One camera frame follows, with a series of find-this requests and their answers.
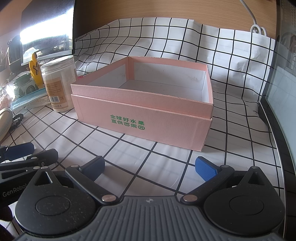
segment glass panel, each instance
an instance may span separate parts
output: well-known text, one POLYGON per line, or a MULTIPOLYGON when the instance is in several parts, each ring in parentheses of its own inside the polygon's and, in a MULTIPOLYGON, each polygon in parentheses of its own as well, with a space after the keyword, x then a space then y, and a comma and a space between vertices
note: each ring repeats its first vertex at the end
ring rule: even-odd
POLYGON ((280 34, 266 100, 280 124, 296 166, 296 7, 287 0, 280 3, 280 34))

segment plastic jar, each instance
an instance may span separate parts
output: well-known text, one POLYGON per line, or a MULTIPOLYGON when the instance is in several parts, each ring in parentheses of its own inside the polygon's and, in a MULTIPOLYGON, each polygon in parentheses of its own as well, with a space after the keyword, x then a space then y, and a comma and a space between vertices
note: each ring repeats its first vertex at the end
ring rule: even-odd
POLYGON ((73 109, 71 84, 77 80, 73 55, 49 61, 40 69, 54 111, 63 112, 73 109))

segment glass jar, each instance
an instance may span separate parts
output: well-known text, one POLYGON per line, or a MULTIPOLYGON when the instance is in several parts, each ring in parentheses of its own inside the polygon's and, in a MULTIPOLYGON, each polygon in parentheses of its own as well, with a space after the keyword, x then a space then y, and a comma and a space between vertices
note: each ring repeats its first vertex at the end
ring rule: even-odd
POLYGON ((23 96, 38 90, 38 86, 30 73, 26 73, 15 79, 13 85, 15 86, 14 93, 16 99, 22 98, 23 96))

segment green jar lid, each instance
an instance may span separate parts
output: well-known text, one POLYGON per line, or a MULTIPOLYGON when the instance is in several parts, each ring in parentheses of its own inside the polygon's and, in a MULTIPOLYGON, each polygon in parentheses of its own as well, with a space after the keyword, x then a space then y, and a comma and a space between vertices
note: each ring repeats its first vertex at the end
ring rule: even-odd
POLYGON ((14 84, 15 86, 23 85, 23 84, 29 82, 30 79, 31 79, 31 77, 32 77, 32 76, 31 76, 31 73, 26 73, 26 74, 24 74, 24 75, 18 77, 16 80, 14 80, 14 81, 13 81, 13 84, 14 84))

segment jar label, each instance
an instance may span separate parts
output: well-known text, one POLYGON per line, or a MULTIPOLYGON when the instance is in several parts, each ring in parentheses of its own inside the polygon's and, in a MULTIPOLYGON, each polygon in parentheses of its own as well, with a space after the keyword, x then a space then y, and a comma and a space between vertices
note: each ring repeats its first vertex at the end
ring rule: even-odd
POLYGON ((50 102, 54 109, 63 109, 68 107, 66 95, 60 78, 55 78, 44 85, 49 96, 50 102))

